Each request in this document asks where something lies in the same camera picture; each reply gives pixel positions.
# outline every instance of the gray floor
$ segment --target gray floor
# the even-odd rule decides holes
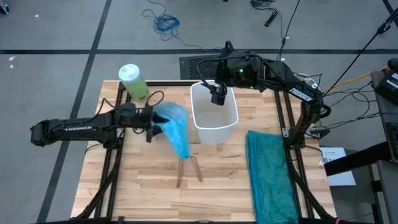
[[[0,16],[0,49],[91,49],[105,0],[8,0],[11,14]],[[213,48],[231,40],[237,48],[278,49],[280,18],[270,27],[264,23],[266,11],[251,8],[249,1],[164,0],[168,13],[180,19],[180,36],[188,44]],[[392,7],[397,0],[390,1]],[[284,29],[294,10],[295,1],[276,1],[283,16]],[[152,20],[141,11],[160,6],[140,0],[113,0],[99,42],[99,49],[192,49],[178,40],[163,42],[152,30]],[[305,0],[298,7],[289,30],[285,49],[360,49],[370,39],[388,11],[382,0]],[[398,49],[398,28],[380,35],[370,49]],[[140,66],[147,80],[179,79],[178,58],[189,55],[96,55],[88,79],[79,116],[91,116],[97,104],[103,80],[117,79],[117,71],[126,63]],[[276,55],[263,55],[276,58]],[[343,80],[386,66],[396,55],[362,55]],[[355,55],[283,54],[295,72],[323,73],[321,88],[328,88],[349,65]],[[85,69],[88,55],[0,55],[0,102],[3,128],[0,157],[0,223],[36,222],[60,143],[44,148],[30,142],[29,127],[50,118],[68,118]],[[361,87],[370,78],[340,90]],[[332,104],[342,96],[325,99]],[[323,124],[353,119],[366,110],[367,104],[348,98],[333,107]],[[377,104],[371,103],[371,112]],[[385,141],[379,118],[357,121],[332,132],[321,144],[361,150]],[[48,221],[69,217],[81,165],[84,142],[71,142],[52,202]],[[368,187],[356,174],[357,188]],[[341,218],[370,212],[369,201],[344,188],[332,189],[336,210]],[[358,191],[371,194],[369,191]],[[371,222],[372,217],[357,221]]]

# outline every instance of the green bottle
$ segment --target green bottle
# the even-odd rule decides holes
[[[133,101],[144,101],[149,96],[147,83],[140,75],[137,65],[127,64],[120,68],[119,78]]]

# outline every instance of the blue cable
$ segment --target blue cable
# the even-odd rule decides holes
[[[152,2],[151,0],[147,0],[149,3],[152,4],[158,4],[160,6],[162,6],[164,8],[163,12],[159,15],[156,16],[154,11],[152,9],[145,9],[141,12],[143,17],[151,17],[154,18],[154,31],[157,34],[160,34],[160,38],[163,41],[167,41],[170,40],[171,38],[177,38],[178,40],[181,41],[181,43],[183,43],[185,46],[187,47],[198,47],[200,49],[202,49],[205,52],[210,52],[212,50],[215,49],[222,49],[222,47],[215,47],[211,50],[205,50],[202,46],[197,45],[197,44],[187,44],[185,43],[178,34],[178,30],[177,27],[180,25],[180,21],[170,15],[170,14],[166,14],[166,6],[163,5],[162,3],[159,2]]]

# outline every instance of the wooden tabletop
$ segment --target wooden tabletop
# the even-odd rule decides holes
[[[106,98],[115,104],[118,85],[118,81],[105,81],[98,103]],[[124,216],[126,220],[254,221],[245,136],[248,130],[280,134],[274,92],[266,90],[259,93],[234,88],[239,123],[224,144],[204,146],[199,143],[192,119],[190,87],[150,87],[151,92],[156,90],[165,93],[165,101],[183,105],[190,112],[190,154],[198,160],[203,182],[197,180],[192,165],[186,163],[182,184],[179,189],[176,188],[178,157],[165,136],[160,134],[151,143],[146,143],[145,134],[137,135],[132,129],[126,129],[113,219]],[[158,99],[159,96],[156,96],[151,101]],[[300,116],[300,100],[290,99],[297,119]],[[288,124],[284,103],[282,107],[285,123]],[[109,110],[111,107],[105,104],[102,112]],[[306,139],[306,144],[319,147],[315,139]],[[71,217],[82,212],[97,192],[105,152],[102,146],[95,146],[86,153]],[[335,216],[326,173],[319,165],[320,153],[305,148],[302,149],[302,156],[310,190],[327,212]],[[297,188],[303,217],[306,217],[303,195]],[[104,196],[102,216],[105,216],[108,195],[109,189]]]

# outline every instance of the white plastic bin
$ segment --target white plastic bin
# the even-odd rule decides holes
[[[201,144],[217,145],[229,139],[239,120],[232,88],[228,87],[224,106],[218,106],[211,102],[210,90],[201,85],[201,82],[195,83],[191,86],[191,106]]]

